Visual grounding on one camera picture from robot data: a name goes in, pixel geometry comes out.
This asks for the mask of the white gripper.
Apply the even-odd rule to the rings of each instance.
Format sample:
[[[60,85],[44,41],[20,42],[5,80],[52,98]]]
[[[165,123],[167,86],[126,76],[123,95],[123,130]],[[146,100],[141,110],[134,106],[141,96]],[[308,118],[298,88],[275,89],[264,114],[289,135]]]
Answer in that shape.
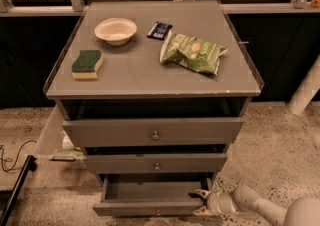
[[[228,192],[211,192],[203,189],[196,189],[195,193],[207,199],[207,207],[202,206],[192,212],[198,217],[212,217],[214,215],[231,214],[234,212],[233,199]]]

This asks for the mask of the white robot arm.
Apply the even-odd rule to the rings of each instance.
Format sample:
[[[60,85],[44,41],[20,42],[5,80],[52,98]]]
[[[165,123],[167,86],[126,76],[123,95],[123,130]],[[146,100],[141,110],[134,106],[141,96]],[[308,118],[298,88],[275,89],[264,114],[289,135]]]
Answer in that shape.
[[[195,216],[233,215],[242,219],[264,218],[272,226],[320,226],[320,199],[301,197],[283,208],[260,196],[248,186],[231,192],[197,189],[206,204],[193,212]]]

